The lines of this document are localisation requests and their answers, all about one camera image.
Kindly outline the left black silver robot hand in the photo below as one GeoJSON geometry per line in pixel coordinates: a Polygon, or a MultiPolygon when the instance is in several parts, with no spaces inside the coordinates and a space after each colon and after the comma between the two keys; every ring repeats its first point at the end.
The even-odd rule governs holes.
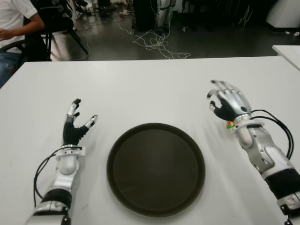
{"type": "Polygon", "coordinates": [[[75,127],[74,121],[80,115],[76,112],[80,105],[81,99],[75,99],[66,114],[66,119],[63,127],[63,138],[62,143],[64,145],[75,145],[77,146],[80,140],[87,134],[91,127],[93,127],[98,119],[98,115],[93,115],[85,124],[81,127],[75,127]]]}

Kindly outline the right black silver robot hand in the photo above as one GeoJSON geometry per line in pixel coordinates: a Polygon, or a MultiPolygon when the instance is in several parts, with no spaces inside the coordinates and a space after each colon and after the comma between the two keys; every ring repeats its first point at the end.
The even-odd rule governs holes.
{"type": "Polygon", "coordinates": [[[209,109],[220,119],[227,121],[248,120],[251,118],[251,105],[245,95],[235,86],[219,80],[211,80],[216,85],[207,94],[207,99],[216,96],[221,106],[218,107],[215,101],[211,100],[209,109]]]}

